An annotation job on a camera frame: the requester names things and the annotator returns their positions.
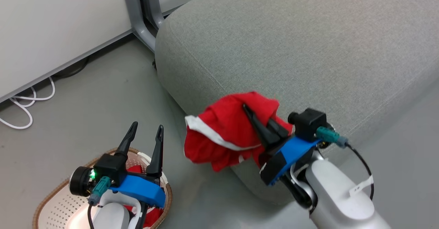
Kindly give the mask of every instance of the gray metal leg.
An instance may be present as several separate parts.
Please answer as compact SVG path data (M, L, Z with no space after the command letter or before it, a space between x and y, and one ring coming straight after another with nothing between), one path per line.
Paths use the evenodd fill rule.
M155 25L157 29L160 28L165 18L163 18L163 13L160 8L159 0L143 0L144 8L148 11L149 21Z
M155 53L155 37L149 32L143 22L140 0L125 0L125 3L127 4L128 15L130 16L134 34Z

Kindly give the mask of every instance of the woven basket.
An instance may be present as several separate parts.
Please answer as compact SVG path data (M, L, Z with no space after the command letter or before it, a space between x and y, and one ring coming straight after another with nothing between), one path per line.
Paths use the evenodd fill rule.
M116 149L110 150L109 154L114 154ZM98 158L89 162L86 166L93 167ZM146 170L151 158L136 149L130 148L128 152L127 168L141 165L142 171ZM166 194L165 207L163 214L150 227L156 229L168 215L172 203L172 190L168 184L166 176L163 174L160 179L160 185L164 188ZM38 205L33 215L33 229L73 229L88 228L86 211L88 208L87 199L82 196L74 196L69 190L69 180L62 182Z

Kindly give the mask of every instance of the red cloth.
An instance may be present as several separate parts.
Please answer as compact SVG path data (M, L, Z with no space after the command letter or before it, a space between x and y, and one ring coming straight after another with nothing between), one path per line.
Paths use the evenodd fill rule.
M274 99L267 99L257 92L237 93L223 97L199 115L199 119L215 133L218 133L226 142L225 144L215 143L211 140L210 131L195 129L191 122L193 116L186 117L188 124L185 141L185 155L194 163L211 163L214 171L237 165L241 161L253 156L255 162L259 165L258 156L264 151L261 142L253 129L250 121L242 106L246 104L262 124L266 125L270 118L273 118L281 126L292 131L292 125L288 124L278 116L276 111L279 102ZM249 148L247 150L233 150L227 148L231 143L238 148Z
M140 165L133 166L133 167L128 168L127 171L136 172L136 173L142 173L142 167ZM129 211L133 211L133 207L132 206L125 205L125 207ZM158 218L160 218L160 216L162 216L162 214L163 214L163 209L154 208L151 212L147 213L146 218L145 218L145 222L143 224L143 227L144 228L145 227L151 227L158 220Z

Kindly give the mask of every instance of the gray fabric upholstery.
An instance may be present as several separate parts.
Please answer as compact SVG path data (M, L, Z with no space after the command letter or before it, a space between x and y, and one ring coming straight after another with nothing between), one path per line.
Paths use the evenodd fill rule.
M439 0L193 0L158 31L158 77L188 114L251 90L278 99L285 119L322 110L361 151L437 79L438 9ZM336 163L347 153L325 151ZM233 169L262 199L288 201L251 161Z

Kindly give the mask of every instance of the gray floor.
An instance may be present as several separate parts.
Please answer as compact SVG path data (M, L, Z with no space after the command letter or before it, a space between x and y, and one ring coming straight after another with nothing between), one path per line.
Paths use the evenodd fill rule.
M0 124L2 228L30 228L39 202L76 167L116 147L132 121L139 122L132 146L147 154L158 125L165 127L164 172L174 202L162 228L315 228L296 204L266 204L232 171L214 173L183 156L184 113L160 86L152 60L136 39L103 51L81 73L56 82L51 100L30 108L31 128ZM362 148L374 172L376 207L394 228L439 228L439 82L421 98ZM0 117L27 123L16 107ZM342 168L356 181L366 177L354 157Z

